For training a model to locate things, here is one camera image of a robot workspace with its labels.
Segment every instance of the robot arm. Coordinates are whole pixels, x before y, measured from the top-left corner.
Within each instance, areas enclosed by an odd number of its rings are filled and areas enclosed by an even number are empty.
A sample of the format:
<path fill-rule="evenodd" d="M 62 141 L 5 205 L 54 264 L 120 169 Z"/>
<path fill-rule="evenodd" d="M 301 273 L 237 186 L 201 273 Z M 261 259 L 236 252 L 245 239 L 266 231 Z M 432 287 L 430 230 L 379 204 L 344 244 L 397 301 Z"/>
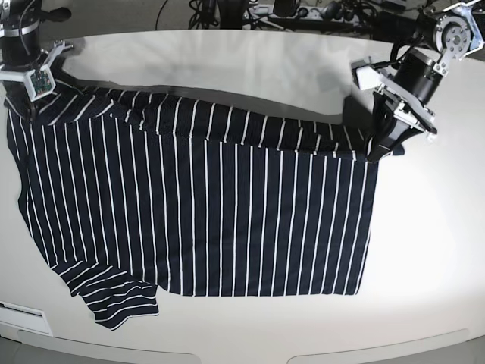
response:
<path fill-rule="evenodd" d="M 417 19 L 415 40 L 438 52 L 437 59 L 412 46 L 393 61 L 360 61 L 352 65 L 358 88 L 374 89 L 375 128 L 367 140 L 368 161 L 378 162 L 414 135 L 437 135 L 435 114 L 426 105 L 448 74 L 452 60 L 461 61 L 483 48 L 482 34 L 472 16 L 473 6 L 479 1 L 458 3 L 441 12 L 424 9 Z M 397 69 L 395 75 L 386 71 L 389 66 Z"/>
<path fill-rule="evenodd" d="M 42 0 L 0 0 L 0 5 L 0 80 L 23 83 L 31 101 L 51 94 L 55 80 L 50 67 L 70 47 L 56 42 L 50 52 L 41 49 L 39 26 L 44 20 L 67 20 L 70 12 L 42 11 Z"/>

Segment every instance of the white stripe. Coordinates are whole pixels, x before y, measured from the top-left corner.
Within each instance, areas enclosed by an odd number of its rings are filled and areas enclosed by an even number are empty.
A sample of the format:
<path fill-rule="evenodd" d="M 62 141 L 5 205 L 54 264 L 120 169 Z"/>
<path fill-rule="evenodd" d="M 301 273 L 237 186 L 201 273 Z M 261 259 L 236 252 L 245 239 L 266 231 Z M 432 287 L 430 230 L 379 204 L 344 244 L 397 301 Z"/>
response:
<path fill-rule="evenodd" d="M 69 285 L 70 283 L 72 283 L 72 281 L 75 281 L 76 279 L 78 279 L 79 277 L 81 277 L 84 273 L 86 273 L 88 270 L 90 269 L 93 269 L 95 268 L 99 263 L 94 263 L 94 265 L 91 265 L 90 267 L 84 269 L 82 272 L 80 272 L 76 277 L 70 279 L 68 282 L 66 282 L 67 285 Z"/>
<path fill-rule="evenodd" d="M 192 287 L 196 295 L 196 198 L 194 193 L 194 163 L 192 155 L 192 138 L 189 139 L 189 165 L 190 165 L 190 196 L 192 199 Z"/>
<path fill-rule="evenodd" d="M 249 284 L 249 247 L 251 245 L 251 224 L 252 224 L 252 156 L 253 156 L 253 146 L 249 147 L 249 216 L 248 216 L 248 240 L 246 248 L 246 292 L 245 296 L 248 295 L 248 284 Z"/>
<path fill-rule="evenodd" d="M 179 260 L 180 260 L 180 294 L 183 294 L 183 265 L 182 265 L 182 216 L 180 203 L 180 182 L 179 182 L 179 157 L 177 148 L 177 137 L 174 135 L 174 154 L 175 154 L 175 184 L 177 185 L 177 222 L 179 233 Z"/>
<path fill-rule="evenodd" d="M 55 82 L 64 86 L 69 87 L 70 89 L 75 89 L 77 92 L 79 92 L 81 95 L 83 94 L 79 89 L 76 87 L 70 85 L 69 83 L 65 83 L 64 81 L 58 80 L 57 78 L 55 79 Z"/>
<path fill-rule="evenodd" d="M 308 192 L 306 194 L 305 222 L 303 223 L 302 251 L 300 252 L 300 263 L 298 268 L 298 284 L 296 294 L 300 294 L 300 284 L 302 283 L 302 264 L 303 253 L 305 252 L 306 228 L 308 226 L 308 213 L 310 212 L 311 177 L 313 176 L 313 155 L 310 154 L 310 170 L 308 171 Z"/>
<path fill-rule="evenodd" d="M 332 131 L 332 125 L 328 124 L 328 129 L 330 130 L 330 140 L 335 141 L 333 139 L 333 131 Z M 339 143 L 335 143 L 335 150 L 333 151 L 333 157 L 336 158 L 336 152 L 339 148 Z"/>
<path fill-rule="evenodd" d="M 98 293 L 98 292 L 101 292 L 102 290 L 113 290 L 113 289 L 115 289 L 115 288 L 121 288 L 121 287 L 124 287 L 124 286 L 126 286 L 127 284 L 130 284 L 130 283 L 132 283 L 132 282 L 125 282 L 125 283 L 123 283 L 123 284 L 119 284 L 119 285 L 117 285 L 117 286 L 113 286 L 113 287 L 99 288 L 98 290 L 94 290 L 93 292 L 88 293 L 88 294 L 85 294 L 85 295 L 84 295 L 84 296 L 82 296 L 82 297 L 83 297 L 83 298 L 90 297 L 90 296 L 92 296 L 93 294 L 96 294 L 96 293 Z"/>
<path fill-rule="evenodd" d="M 242 132 L 242 139 L 241 139 L 241 145 L 244 145 L 244 142 L 246 141 L 246 133 L 248 132 L 248 122 L 249 122 L 249 116 L 251 115 L 250 111 L 246 111 L 246 119 L 244 120 L 244 131 Z"/>
<path fill-rule="evenodd" d="M 367 166 L 368 166 L 368 164 L 364 163 L 364 180 L 362 181 L 361 203 L 360 203 L 360 206 L 358 208 L 358 217 L 357 217 L 357 223 L 355 224 L 354 242 L 352 243 L 352 251 L 350 253 L 349 267 L 347 269 L 347 276 L 346 276 L 346 283 L 345 283 L 345 286 L 343 287 L 343 293 L 344 294 L 347 292 L 347 284 L 349 283 L 350 271 L 352 270 L 352 262 L 354 260 L 355 244 L 357 243 L 358 230 L 361 227 L 362 207 L 364 205 L 365 184 L 366 184 L 366 181 L 367 181 Z"/>
<path fill-rule="evenodd" d="M 8 104 L 10 105 L 10 107 L 12 108 L 12 110 L 14 110 L 14 113 L 17 114 L 17 116 L 20 119 L 23 119 L 22 115 L 20 115 L 20 112 L 18 112 L 18 110 L 15 108 L 14 104 L 12 104 L 12 101 L 10 101 L 10 99 L 7 96 L 5 97 L 5 100 L 8 102 Z"/>
<path fill-rule="evenodd" d="M 219 175 L 221 179 L 221 225 L 219 228 L 219 296 L 222 296 L 222 229 L 224 223 L 224 163 L 222 160 L 222 143 L 219 143 Z"/>
<path fill-rule="evenodd" d="M 121 268 L 120 243 L 118 241 L 116 217 L 114 216 L 113 189 L 111 187 L 111 173 L 109 171 L 109 164 L 108 164 L 108 148 L 106 148 L 105 117 L 104 116 L 101 116 L 101 130 L 102 130 L 102 136 L 103 136 L 103 148 L 104 148 L 104 152 L 105 152 L 106 173 L 108 174 L 109 199 L 111 201 L 111 216 L 113 218 L 114 241 L 116 242 L 116 254 L 117 254 L 117 259 L 118 259 L 118 268 Z"/>
<path fill-rule="evenodd" d="M 205 295 L 209 295 L 209 179 L 207 162 L 207 140 L 204 140 L 205 164 Z"/>
<path fill-rule="evenodd" d="M 94 100 L 96 100 L 96 96 L 93 96 L 85 105 L 84 107 L 81 109 L 81 111 L 79 112 L 79 114 L 74 118 L 73 121 L 78 121 L 82 116 L 83 114 L 86 112 L 86 110 L 88 109 L 88 107 L 94 102 Z"/>
<path fill-rule="evenodd" d="M 136 306 L 130 306 L 130 307 L 124 307 L 122 309 L 119 309 L 118 311 L 116 311 L 113 315 L 109 316 L 108 318 L 104 318 L 102 320 L 95 320 L 95 322 L 104 322 L 104 321 L 109 321 L 111 320 L 113 317 L 115 317 L 118 313 L 120 313 L 121 311 L 124 311 L 125 309 L 136 309 L 138 307 L 147 307 L 147 306 L 157 306 L 157 304 L 152 304 L 152 303 L 147 303 L 147 304 L 144 304 L 144 305 L 136 305 Z"/>
<path fill-rule="evenodd" d="M 59 119 L 61 118 L 62 115 L 64 115 L 64 113 L 69 109 L 69 107 L 72 105 L 72 103 L 77 99 L 78 95 L 75 95 L 68 103 L 67 105 L 62 109 L 61 113 L 56 116 L 50 123 L 49 125 L 52 126 L 54 125 L 55 123 L 57 123 L 59 121 Z"/>
<path fill-rule="evenodd" d="M 100 117 L 100 116 L 104 115 L 104 114 L 105 114 L 105 113 L 106 113 L 106 112 L 107 112 L 107 111 L 108 111 L 110 108 L 112 108 L 112 107 L 113 107 L 113 105 L 114 105 L 113 100 L 110 100 L 110 102 L 109 102 L 108 106 L 106 106 L 106 107 L 105 107 L 105 109 L 104 109 L 103 111 L 101 111 L 99 114 L 97 114 L 97 115 L 95 116 L 95 118 L 98 118 L 98 117 Z"/>
<path fill-rule="evenodd" d="M 59 157 L 59 148 L 58 148 L 58 137 L 57 137 L 57 134 L 55 132 L 55 126 L 52 127 L 52 133 L 54 134 L 54 149 L 55 149 L 56 158 L 58 160 L 59 176 L 61 178 L 62 199 L 64 201 L 64 208 L 66 210 L 66 220 L 67 220 L 67 226 L 69 227 L 69 232 L 70 232 L 70 242 L 71 242 L 71 245 L 73 247 L 74 259 L 77 260 L 76 248 L 74 247 L 74 234 L 73 234 L 73 229 L 70 226 L 70 216 L 69 216 L 69 210 L 67 208 L 67 202 L 66 202 L 66 191 L 64 189 L 64 178 L 62 177 L 61 159 Z"/>
<path fill-rule="evenodd" d="M 320 149 L 320 140 L 321 140 L 321 135 L 317 136 L 317 144 L 315 145 L 315 151 L 313 152 L 314 155 L 318 154 L 318 150 Z"/>
<path fill-rule="evenodd" d="M 137 294 L 136 296 L 131 296 L 131 297 L 128 297 L 128 298 L 125 298 L 124 300 L 122 300 L 121 302 L 114 302 L 114 303 L 110 303 L 109 305 L 107 305 L 106 307 L 112 307 L 112 306 L 116 306 L 116 305 L 121 305 L 123 303 L 125 303 L 126 301 L 128 300 L 133 300 L 135 298 L 140 298 L 140 297 L 143 297 L 143 298 L 146 298 L 147 300 L 153 300 L 154 298 L 156 298 L 156 296 L 153 296 L 153 297 L 147 297 L 147 296 L 143 296 L 142 294 Z"/>
<path fill-rule="evenodd" d="M 182 101 L 182 98 L 179 98 L 179 101 L 177 101 L 177 106 L 175 106 L 175 117 L 174 117 L 174 129 L 172 130 L 172 134 L 175 136 L 175 133 L 177 132 L 177 122 L 179 118 L 179 107 L 180 107 L 180 102 Z"/>
<path fill-rule="evenodd" d="M 229 114 L 227 116 L 227 126 L 226 126 L 226 133 L 224 134 L 224 142 L 227 143 L 227 134 L 229 133 L 229 128 L 230 128 L 230 119 L 232 118 L 233 116 L 233 109 L 234 107 L 231 106 L 230 109 L 229 109 Z"/>
<path fill-rule="evenodd" d="M 167 99 L 168 97 L 168 94 L 165 95 L 164 99 L 160 102 L 160 105 L 158 106 L 158 111 L 157 111 L 157 125 L 155 127 L 155 132 L 157 133 L 157 135 L 160 135 L 160 119 L 161 119 L 161 107 L 163 106 L 165 100 Z M 150 94 L 150 97 L 149 97 L 149 105 L 150 103 L 152 102 L 152 94 Z"/>
<path fill-rule="evenodd" d="M 261 148 L 261 146 L 263 145 L 264 133 L 266 132 L 266 122 L 267 121 L 268 121 L 268 117 L 265 116 L 264 121 L 263 121 L 263 130 L 261 131 L 261 139 L 259 140 L 258 148 Z"/>
<path fill-rule="evenodd" d="M 340 165 L 342 164 L 342 159 L 338 161 L 338 167 L 336 171 L 336 189 L 335 189 L 335 200 L 333 201 L 333 212 L 332 212 L 332 222 L 330 223 L 330 233 L 328 236 L 327 242 L 327 253 L 325 256 L 325 266 L 324 266 L 324 276 L 321 282 L 321 291 L 320 294 L 324 292 L 325 288 L 325 278 L 327 277 L 327 266 L 328 266 L 328 255 L 330 253 L 330 245 L 332 243 L 332 235 L 333 235 L 333 226 L 335 225 L 335 212 L 336 212 L 336 205 L 339 199 L 339 185 L 340 185 Z"/>
<path fill-rule="evenodd" d="M 332 130 L 332 125 L 328 124 L 328 129 L 330 130 L 330 140 L 333 141 L 333 130 Z"/>
<path fill-rule="evenodd" d="M 58 255 L 55 252 L 54 235 L 52 233 L 51 222 L 50 222 L 49 216 L 47 215 L 47 205 L 45 204 L 44 186 L 42 185 L 42 179 L 40 177 L 39 161 L 37 160 L 37 152 L 36 152 L 36 142 L 33 139 L 32 128 L 30 128 L 30 137 L 32 138 L 32 151 L 33 151 L 34 160 L 36 162 L 37 177 L 39 178 L 40 193 L 42 195 L 42 204 L 44 205 L 45 219 L 47 220 L 48 230 L 49 230 L 49 232 L 51 234 L 52 251 L 54 253 L 55 262 L 56 263 L 59 263 L 59 261 L 58 261 Z"/>
<path fill-rule="evenodd" d="M 129 110 L 127 111 L 127 116 L 125 116 L 125 118 L 124 118 L 124 122 L 125 122 L 125 123 L 127 123 L 127 122 L 130 120 L 131 111 L 132 111 L 131 109 L 129 109 Z"/>
<path fill-rule="evenodd" d="M 280 151 L 281 143 L 283 142 L 283 134 L 285 131 L 286 120 L 283 119 L 283 123 L 281 124 L 281 131 L 280 131 L 280 140 L 278 140 L 278 145 L 276 147 L 277 151 Z"/>
<path fill-rule="evenodd" d="M 150 95 L 149 95 L 149 103 L 148 103 L 148 104 L 147 104 L 147 105 L 146 105 L 146 106 L 143 108 L 143 110 L 142 110 L 142 116 L 143 116 L 143 120 L 142 120 L 142 122 L 140 123 L 140 126 L 142 126 L 142 125 L 143 125 L 143 123 L 144 123 L 144 122 L 145 122 L 145 120 L 146 120 L 146 108 L 148 108 L 148 107 L 149 107 L 149 106 L 152 104 L 152 96 L 153 96 L 153 94 L 152 94 L 152 93 L 150 93 Z M 158 117 L 157 117 L 157 120 L 158 120 L 158 123 L 160 124 L 160 116 L 158 116 Z"/>
<path fill-rule="evenodd" d="M 158 313 L 146 313 L 146 314 L 143 314 L 143 315 L 130 315 L 130 316 L 127 316 L 118 325 L 114 326 L 113 328 L 110 328 L 110 330 L 112 330 L 112 331 L 116 330 L 122 324 L 124 324 L 126 321 L 128 321 L 128 319 L 131 319 L 132 317 L 143 317 L 143 316 L 158 316 Z"/>
<path fill-rule="evenodd" d="M 238 144 L 234 144 L 234 232 L 233 232 L 233 296 L 234 296 L 234 289 L 236 287 L 236 239 L 237 239 L 237 209 L 238 209 L 238 184 L 239 178 L 237 175 L 238 166 L 237 166 L 237 146 Z"/>
<path fill-rule="evenodd" d="M 30 190 L 30 195 L 32 196 L 32 183 L 30 181 L 30 178 L 29 178 L 29 190 Z M 42 226 L 40 225 L 39 217 L 37 216 L 36 202 L 34 199 L 32 199 L 32 210 L 33 210 L 33 216 L 34 218 L 36 218 L 37 227 L 39 228 L 40 237 L 42 238 L 42 245 L 44 246 L 45 259 L 47 260 L 47 264 L 50 267 L 51 261 L 47 253 L 47 246 L 45 245 L 44 229 L 42 229 Z"/>
<path fill-rule="evenodd" d="M 268 148 L 264 154 L 264 202 L 263 202 L 263 220 L 261 230 L 261 253 L 259 258 L 259 283 L 258 296 L 261 296 L 261 281 L 263 279 L 263 253 L 264 253 L 264 234 L 266 232 L 266 209 L 268 204 Z"/>
<path fill-rule="evenodd" d="M 118 147 L 118 163 L 120 165 L 120 179 L 121 179 L 121 189 L 123 191 L 123 206 L 124 206 L 124 222 L 125 228 L 127 229 L 127 244 L 128 244 L 128 255 L 130 256 L 130 274 L 133 275 L 133 256 L 131 253 L 131 236 L 130 236 L 130 228 L 128 227 L 128 208 L 127 208 L 127 191 L 124 186 L 124 171 L 123 171 L 123 162 L 121 160 L 121 148 L 120 148 L 120 132 L 118 130 L 118 119 L 114 119 L 114 127 L 116 129 L 116 144 Z"/>
<path fill-rule="evenodd" d="M 26 137 L 25 130 L 23 129 L 22 119 L 19 118 L 19 121 L 18 122 L 19 122 L 20 128 L 22 130 L 23 141 L 25 142 L 25 149 L 27 151 L 27 154 L 29 154 L 29 145 L 27 144 L 27 137 Z M 27 172 L 27 178 L 29 179 L 29 187 L 30 187 L 30 178 L 28 176 L 29 176 L 29 172 Z M 30 236 L 33 237 L 32 222 L 30 220 L 30 212 L 29 212 L 29 201 L 30 201 L 30 191 L 28 190 L 27 191 L 27 196 L 26 196 L 27 220 L 29 221 Z"/>
<path fill-rule="evenodd" d="M 126 90 L 121 91 L 120 97 L 118 97 L 118 103 L 121 102 L 121 99 L 123 98 L 125 93 L 127 93 Z"/>
<path fill-rule="evenodd" d="M 291 246 L 293 242 L 293 224 L 295 222 L 295 207 L 296 207 L 296 186 L 298 183 L 298 158 L 299 155 L 295 155 L 295 174 L 293 178 L 293 203 L 291 207 L 291 219 L 289 220 L 289 241 L 288 241 L 288 251 L 286 252 L 286 271 L 285 271 L 285 286 L 284 295 L 286 296 L 286 289 L 288 288 L 288 273 L 289 273 L 289 258 L 291 256 Z"/>
<path fill-rule="evenodd" d="M 51 187 L 52 202 L 54 203 L 55 217 L 58 221 L 59 234 L 61 235 L 61 244 L 62 244 L 62 251 L 64 252 L 64 261 L 67 261 L 66 248 L 65 248 L 65 245 L 64 245 L 64 232 L 61 229 L 61 221 L 59 220 L 59 213 L 58 213 L 58 204 L 55 201 L 54 186 L 52 185 L 51 165 L 49 164 L 49 156 L 47 155 L 47 142 L 45 141 L 45 129 L 44 129 L 44 127 L 42 128 L 42 138 L 44 139 L 45 162 L 47 164 L 48 182 L 49 182 L 49 186 Z"/>
<path fill-rule="evenodd" d="M 194 125 L 196 123 L 196 113 L 197 113 L 198 103 L 199 103 L 199 100 L 196 100 L 196 102 L 194 102 L 194 109 L 192 111 L 192 123 L 190 124 L 189 138 L 192 138 L 192 135 L 193 135 L 193 132 L 194 132 Z"/>
<path fill-rule="evenodd" d="M 48 108 L 50 108 L 51 106 L 53 106 L 55 104 L 55 102 L 58 101 L 61 98 L 61 96 L 62 96 L 62 93 L 60 93 L 59 95 L 57 95 L 56 97 L 54 97 L 53 100 L 50 101 L 49 104 L 47 104 L 46 106 L 44 106 L 43 108 L 41 108 L 40 111 L 39 111 L 39 115 L 41 115 L 45 110 L 47 110 Z"/>
<path fill-rule="evenodd" d="M 92 283 L 88 284 L 86 287 L 96 286 L 98 283 L 105 283 L 106 281 L 109 281 L 110 279 L 120 277 L 121 275 L 127 275 L 127 274 L 128 274 L 127 272 L 122 271 L 122 272 L 117 273 L 115 275 L 110 275 L 108 278 L 103 278 L 103 279 L 100 279 L 99 281 L 92 282 Z"/>
<path fill-rule="evenodd" d="M 148 144 L 148 134 L 145 133 L 145 156 L 146 156 L 146 170 L 149 179 L 149 198 L 150 198 L 150 222 L 152 223 L 152 242 L 153 242 L 153 267 L 155 269 L 155 285 L 158 286 L 158 265 L 157 265 L 157 239 L 155 236 L 155 221 L 153 219 L 153 212 L 155 210 L 153 206 L 153 195 L 152 195 L 152 173 L 150 168 L 150 155 L 149 155 L 149 144 Z"/>
<path fill-rule="evenodd" d="M 215 104 L 212 104 L 211 116 L 209 117 L 209 126 L 207 128 L 207 136 L 205 137 L 206 140 L 209 140 L 209 137 L 211 136 L 212 118 L 214 117 L 214 109 L 215 109 Z"/>
<path fill-rule="evenodd" d="M 147 156 L 148 161 L 148 146 L 146 144 L 146 133 L 145 134 L 145 154 Z M 139 208 L 139 188 L 138 188 L 138 174 L 136 172 L 136 160 L 135 160 L 135 147 L 133 145 L 133 125 L 130 125 L 130 145 L 131 145 L 131 158 L 133 161 L 133 179 L 135 181 L 135 192 L 136 192 L 136 212 L 138 214 L 138 232 L 139 232 L 139 248 L 142 254 L 142 279 L 145 280 L 145 250 L 143 249 L 143 234 L 142 234 L 142 216 Z"/>
<path fill-rule="evenodd" d="M 80 287 L 82 287 L 84 284 L 92 281 L 93 279 L 96 279 L 97 277 L 103 275 L 104 273 L 106 273 L 107 271 L 111 270 L 113 267 L 109 266 L 107 267 L 104 271 L 102 271 L 101 273 L 98 273 L 97 275 L 95 275 L 94 277 L 90 278 L 90 279 L 87 279 L 85 280 L 84 282 L 80 283 L 76 288 L 74 288 L 71 293 L 73 292 L 76 292 L 76 290 L 78 290 Z"/>
<path fill-rule="evenodd" d="M 311 293 L 311 288 L 313 287 L 313 278 L 315 272 L 315 261 L 318 252 L 318 242 L 320 241 L 320 228 L 321 228 L 321 216 L 324 210 L 324 199 L 325 199 L 325 185 L 327 184 L 327 157 L 324 157 L 324 181 L 321 188 L 321 200 L 320 200 L 320 212 L 318 213 L 318 224 L 317 224 L 317 234 L 315 235 L 315 245 L 313 251 L 313 262 L 311 264 L 311 274 L 310 274 L 310 286 L 308 289 L 308 294 Z"/>
<path fill-rule="evenodd" d="M 10 109 L 8 109 L 8 121 L 10 121 L 10 128 L 12 130 L 12 136 L 13 136 L 14 142 L 15 142 L 15 150 L 17 151 L 17 160 L 20 161 L 20 154 L 18 152 L 17 137 L 15 136 L 14 122 L 12 120 L 12 112 L 11 112 Z"/>
<path fill-rule="evenodd" d="M 355 167 L 355 162 L 352 161 L 352 169 L 350 170 L 349 192 L 347 193 L 346 218 L 343 221 L 342 238 L 340 239 L 340 248 L 339 248 L 339 258 L 336 264 L 335 278 L 333 279 L 332 294 L 335 293 L 336 283 L 339 279 L 340 262 L 342 261 L 343 241 L 345 240 L 345 237 L 347 235 L 347 223 L 349 222 L 350 199 L 352 197 L 352 184 L 354 181 L 354 167 Z"/>
<path fill-rule="evenodd" d="M 75 265 L 73 265 L 72 267 L 69 267 L 68 269 L 66 269 L 65 271 L 63 271 L 62 273 L 59 273 L 59 277 L 62 277 L 63 275 L 65 275 L 66 273 L 68 273 L 71 269 L 76 268 L 81 263 L 83 263 L 83 262 L 78 262 Z"/>
<path fill-rule="evenodd" d="M 77 129 L 77 142 L 79 143 L 79 154 L 81 157 L 81 168 L 83 169 L 83 180 L 84 180 L 84 191 L 86 192 L 86 204 L 88 206 L 88 214 L 89 214 L 89 226 L 91 227 L 91 234 L 92 234 L 92 245 L 94 247 L 94 256 L 96 261 L 99 261 L 98 258 L 98 249 L 96 247 L 96 236 L 94 234 L 94 228 L 93 228 L 93 223 L 92 223 L 92 215 L 91 215 L 91 205 L 89 204 L 89 194 L 88 194 L 88 184 L 87 184 L 87 179 L 86 179 L 86 169 L 84 168 L 84 157 L 83 157 L 83 148 L 81 146 L 81 136 L 79 132 L 79 123 L 76 123 L 76 129 Z"/>
<path fill-rule="evenodd" d="M 104 302 L 106 300 L 111 299 L 112 297 L 122 297 L 122 296 L 126 296 L 129 292 L 131 292 L 132 290 L 135 290 L 136 288 L 139 288 L 140 290 L 144 290 L 145 288 L 152 288 L 152 286 L 147 286 L 147 287 L 135 286 L 135 287 L 131 287 L 125 293 L 115 293 L 115 294 L 112 294 L 111 296 L 106 297 L 106 298 L 103 298 L 102 300 L 93 301 L 93 302 L 87 303 L 87 306 L 91 306 L 91 305 L 95 305 L 96 303 Z"/>
<path fill-rule="evenodd" d="M 131 108 L 135 108 L 136 106 L 136 98 L 139 96 L 140 91 L 137 91 L 135 96 L 133 97 L 133 101 L 131 102 Z"/>
<path fill-rule="evenodd" d="M 96 178 L 96 192 L 98 194 L 98 202 L 99 202 L 99 217 L 101 218 L 100 224 L 101 224 L 101 232 L 103 235 L 103 244 L 105 245 L 105 254 L 106 254 L 106 264 L 109 264 L 109 255 L 108 255 L 108 244 L 106 242 L 106 234 L 105 234 L 105 218 L 103 217 L 103 209 L 102 209 L 102 204 L 101 204 L 101 194 L 100 194 L 100 189 L 99 189 L 99 179 L 98 179 L 98 166 L 96 164 L 96 157 L 94 153 L 94 141 L 92 137 L 92 120 L 89 119 L 89 136 L 91 138 L 91 153 L 92 153 L 92 163 L 93 163 L 93 169 L 94 169 L 94 175 Z"/>
<path fill-rule="evenodd" d="M 354 294 L 357 294 L 357 291 L 360 288 L 360 281 L 362 278 L 362 272 L 364 271 L 364 262 L 365 262 L 365 257 L 367 255 L 367 249 L 369 247 L 370 240 L 371 240 L 371 229 L 369 228 L 369 231 L 367 233 L 367 242 L 365 243 L 365 248 L 364 248 L 364 254 L 362 254 L 361 269 L 360 269 L 360 272 L 358 273 L 357 281 L 355 282 Z"/>
<path fill-rule="evenodd" d="M 15 142 L 15 150 L 17 151 L 17 160 L 20 161 L 20 154 L 19 154 L 19 148 L 18 148 L 18 143 L 17 143 L 17 136 L 15 135 L 15 128 L 14 128 L 14 122 L 12 121 L 12 113 L 10 109 L 8 109 L 8 119 L 10 120 L 10 126 L 12 130 L 12 136 L 14 137 L 14 142 Z M 32 232 L 32 222 L 30 221 L 30 213 L 29 213 L 29 193 L 26 195 L 26 211 L 27 211 L 27 220 L 29 221 L 29 232 L 30 236 L 33 237 L 33 232 Z M 64 238 L 62 241 L 62 249 L 64 249 Z"/>
<path fill-rule="evenodd" d="M 345 132 L 346 137 L 347 137 L 347 143 L 349 144 L 349 150 L 352 152 L 352 160 L 356 161 L 357 158 L 355 156 L 355 150 L 352 150 L 352 144 L 350 143 L 350 136 L 349 136 L 349 133 L 347 132 L 347 128 L 343 127 L 343 131 Z"/>
<path fill-rule="evenodd" d="M 167 253 L 165 254 L 167 258 L 167 291 L 170 292 L 170 282 L 171 282 L 171 270 L 170 270 L 170 248 L 168 245 L 168 223 L 167 223 L 167 190 L 165 188 L 165 172 L 164 172 L 164 153 L 162 148 L 163 140 L 160 136 L 160 162 L 161 162 L 161 186 L 164 192 L 164 231 L 165 231 L 165 244 Z"/>
<path fill-rule="evenodd" d="M 81 225 L 81 220 L 80 220 L 79 204 L 77 203 L 76 182 L 74 180 L 73 162 L 72 162 L 72 158 L 70 157 L 69 140 L 67 138 L 67 125 L 64 126 L 64 131 L 65 131 L 65 134 L 66 134 L 66 147 L 67 147 L 66 149 L 67 149 L 67 157 L 69 158 L 70 178 L 71 178 L 72 183 L 73 183 L 74 203 L 76 204 L 76 211 L 77 211 L 77 213 L 76 213 L 77 223 L 79 225 L 81 243 L 83 244 L 84 259 L 87 261 L 88 260 L 88 254 L 87 254 L 87 251 L 86 251 L 86 244 L 84 243 L 84 234 L 83 234 L 83 227 Z"/>
<path fill-rule="evenodd" d="M 276 274 L 276 259 L 278 252 L 278 237 L 280 234 L 280 219 L 281 219 L 281 190 L 283 185 L 283 152 L 280 153 L 280 182 L 278 184 L 278 212 L 276 217 L 276 228 L 274 236 L 274 258 L 273 258 L 273 272 L 271 275 L 271 296 L 274 294 L 274 276 Z"/>
<path fill-rule="evenodd" d="M 300 143 L 302 142 L 302 135 L 303 135 L 303 129 L 300 129 L 298 133 L 298 141 L 296 142 L 295 153 L 298 153 L 298 149 L 300 149 Z"/>

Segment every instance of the circuit board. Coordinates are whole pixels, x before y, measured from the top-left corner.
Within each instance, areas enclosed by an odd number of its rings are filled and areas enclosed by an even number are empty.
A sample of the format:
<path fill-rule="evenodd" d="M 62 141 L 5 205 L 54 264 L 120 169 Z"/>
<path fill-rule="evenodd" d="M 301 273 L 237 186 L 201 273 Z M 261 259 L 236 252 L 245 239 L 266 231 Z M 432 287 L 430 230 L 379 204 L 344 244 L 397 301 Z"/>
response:
<path fill-rule="evenodd" d="M 42 97 L 45 93 L 52 91 L 52 82 L 49 73 L 45 70 L 37 70 L 30 75 L 36 97 Z"/>

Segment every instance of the striped shirt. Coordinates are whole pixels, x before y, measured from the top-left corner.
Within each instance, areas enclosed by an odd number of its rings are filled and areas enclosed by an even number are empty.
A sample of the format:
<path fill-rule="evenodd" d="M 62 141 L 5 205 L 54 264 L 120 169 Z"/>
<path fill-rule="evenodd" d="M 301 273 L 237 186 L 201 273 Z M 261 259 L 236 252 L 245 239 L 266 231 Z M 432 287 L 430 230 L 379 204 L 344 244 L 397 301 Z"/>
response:
<path fill-rule="evenodd" d="M 20 212 L 95 322 L 185 296 L 358 292 L 377 165 L 360 130 L 160 93 L 74 86 L 8 97 Z"/>

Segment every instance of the shirt sleeve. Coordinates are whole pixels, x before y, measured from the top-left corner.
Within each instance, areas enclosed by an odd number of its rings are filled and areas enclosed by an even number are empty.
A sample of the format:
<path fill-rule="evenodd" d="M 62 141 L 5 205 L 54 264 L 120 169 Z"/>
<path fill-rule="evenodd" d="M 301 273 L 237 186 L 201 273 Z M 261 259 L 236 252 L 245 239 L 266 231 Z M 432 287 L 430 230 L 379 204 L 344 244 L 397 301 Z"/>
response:
<path fill-rule="evenodd" d="M 95 322 L 111 330 L 135 316 L 158 315 L 157 287 L 137 281 L 126 271 L 88 262 L 60 262 L 54 270 L 71 296 L 81 296 Z"/>

